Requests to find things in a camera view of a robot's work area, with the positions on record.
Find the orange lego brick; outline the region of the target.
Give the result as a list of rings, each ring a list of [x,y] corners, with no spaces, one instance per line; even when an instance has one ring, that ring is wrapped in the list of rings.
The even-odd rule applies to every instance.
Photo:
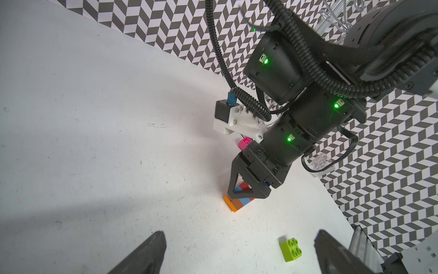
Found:
[[[240,199],[231,199],[228,195],[224,197],[224,201],[233,212],[237,212],[244,207]]]

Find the light blue lego plate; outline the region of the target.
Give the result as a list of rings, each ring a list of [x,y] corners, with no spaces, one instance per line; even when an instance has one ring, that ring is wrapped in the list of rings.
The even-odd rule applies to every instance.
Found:
[[[254,200],[253,198],[241,198],[241,199],[239,199],[239,201],[241,202],[243,207],[245,207],[247,204],[249,204],[253,200]]]

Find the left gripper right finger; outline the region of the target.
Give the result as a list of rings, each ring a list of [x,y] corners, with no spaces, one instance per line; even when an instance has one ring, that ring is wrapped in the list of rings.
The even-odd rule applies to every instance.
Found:
[[[373,274],[372,270],[323,229],[318,231],[314,247],[323,274]]]

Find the small red lego brick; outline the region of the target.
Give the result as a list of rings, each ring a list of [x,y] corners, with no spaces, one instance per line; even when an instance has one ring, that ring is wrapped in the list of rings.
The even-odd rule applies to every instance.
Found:
[[[239,186],[236,187],[236,192],[250,190],[251,187],[246,182],[241,182]]]

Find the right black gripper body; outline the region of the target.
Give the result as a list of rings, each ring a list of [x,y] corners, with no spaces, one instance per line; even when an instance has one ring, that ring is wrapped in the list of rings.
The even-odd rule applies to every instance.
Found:
[[[251,187],[262,183],[267,187],[278,188],[283,185],[291,165],[285,166],[270,156],[259,143],[250,143],[238,154],[243,162],[244,181]]]

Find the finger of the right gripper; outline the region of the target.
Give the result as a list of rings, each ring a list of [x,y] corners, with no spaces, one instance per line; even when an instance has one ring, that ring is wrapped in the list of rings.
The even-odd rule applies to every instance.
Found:
[[[239,177],[248,185],[248,189],[236,191]],[[271,189],[265,182],[266,172],[260,165],[249,162],[243,155],[237,155],[232,162],[228,195],[235,199],[266,199]]]

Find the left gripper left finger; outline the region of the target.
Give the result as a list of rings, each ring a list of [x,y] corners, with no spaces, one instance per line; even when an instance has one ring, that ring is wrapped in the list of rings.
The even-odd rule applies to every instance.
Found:
[[[108,274],[159,274],[166,248],[165,233],[156,231]]]

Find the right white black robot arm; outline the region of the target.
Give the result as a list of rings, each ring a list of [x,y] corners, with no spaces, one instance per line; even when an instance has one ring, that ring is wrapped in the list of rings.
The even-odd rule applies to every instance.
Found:
[[[438,3],[398,1],[366,14],[345,43],[325,41],[282,1],[266,1],[274,19],[263,32],[244,74],[255,84],[253,97],[233,80],[214,22],[214,2],[205,16],[213,51],[230,87],[216,102],[214,128],[237,132],[252,142],[233,160],[228,198],[264,199],[283,185],[292,163],[304,159],[326,134],[337,130],[358,137],[344,125],[365,123],[368,98],[381,100],[395,89],[438,95]]]

